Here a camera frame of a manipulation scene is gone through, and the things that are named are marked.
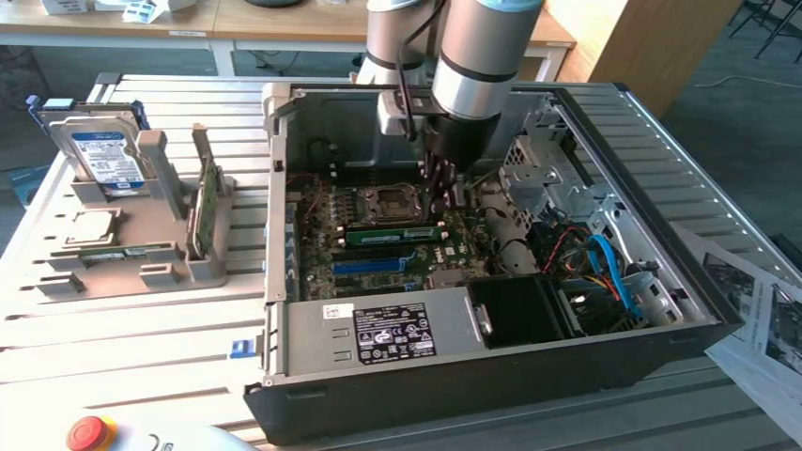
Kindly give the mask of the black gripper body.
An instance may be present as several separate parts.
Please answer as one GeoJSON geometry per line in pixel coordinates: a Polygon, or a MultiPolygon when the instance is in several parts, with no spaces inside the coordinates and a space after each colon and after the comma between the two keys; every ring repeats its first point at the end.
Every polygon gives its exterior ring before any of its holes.
{"type": "Polygon", "coordinates": [[[502,115],[465,119],[452,115],[427,118],[427,162],[450,163],[468,170],[490,145],[502,115]]]}

